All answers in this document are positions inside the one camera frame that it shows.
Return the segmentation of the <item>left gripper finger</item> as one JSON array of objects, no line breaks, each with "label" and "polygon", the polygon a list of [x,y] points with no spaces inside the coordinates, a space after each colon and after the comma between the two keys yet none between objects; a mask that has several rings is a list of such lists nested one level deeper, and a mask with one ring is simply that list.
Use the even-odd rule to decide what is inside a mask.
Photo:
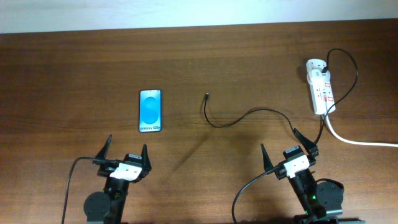
[{"label": "left gripper finger", "polygon": [[107,153],[109,151],[109,147],[112,141],[112,135],[109,135],[109,137],[107,138],[104,146],[102,147],[102,149],[99,151],[99,153],[97,153],[97,155],[95,156],[95,159],[99,159],[99,160],[105,160]]},{"label": "left gripper finger", "polygon": [[152,170],[152,166],[150,163],[150,159],[149,159],[149,155],[148,155],[148,151],[147,151],[147,145],[144,144],[142,147],[142,152],[141,152],[141,157],[142,157],[142,169],[145,171],[151,171]]}]

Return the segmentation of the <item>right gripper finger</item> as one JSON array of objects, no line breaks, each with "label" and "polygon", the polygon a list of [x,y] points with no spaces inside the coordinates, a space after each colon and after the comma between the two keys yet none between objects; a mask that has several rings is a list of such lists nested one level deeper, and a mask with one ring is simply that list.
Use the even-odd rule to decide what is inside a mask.
[{"label": "right gripper finger", "polygon": [[302,133],[300,133],[296,128],[293,129],[293,134],[297,138],[297,140],[302,144],[305,148],[306,152],[311,156],[318,156],[318,147],[317,145],[306,138]]},{"label": "right gripper finger", "polygon": [[274,168],[274,166],[272,165],[271,159],[270,159],[263,143],[261,143],[261,152],[262,152],[262,157],[263,157],[264,171],[269,172],[270,170],[272,170]]}]

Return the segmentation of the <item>blue Galaxy smartphone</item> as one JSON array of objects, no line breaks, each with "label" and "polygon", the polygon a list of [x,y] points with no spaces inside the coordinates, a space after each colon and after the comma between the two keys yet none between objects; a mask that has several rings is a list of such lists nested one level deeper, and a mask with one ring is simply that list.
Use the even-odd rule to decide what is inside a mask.
[{"label": "blue Galaxy smartphone", "polygon": [[139,95],[139,132],[159,132],[162,129],[161,90],[141,90]]}]

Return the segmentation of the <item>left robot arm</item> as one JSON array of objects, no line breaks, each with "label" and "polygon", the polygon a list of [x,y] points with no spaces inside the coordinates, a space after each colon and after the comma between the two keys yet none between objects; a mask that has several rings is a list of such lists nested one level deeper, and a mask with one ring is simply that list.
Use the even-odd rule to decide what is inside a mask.
[{"label": "left robot arm", "polygon": [[106,182],[102,191],[90,194],[84,202],[87,224],[121,223],[129,184],[139,182],[152,170],[146,145],[139,155],[126,154],[122,160],[107,160],[111,140],[109,136],[93,161],[99,166],[97,175]]}]

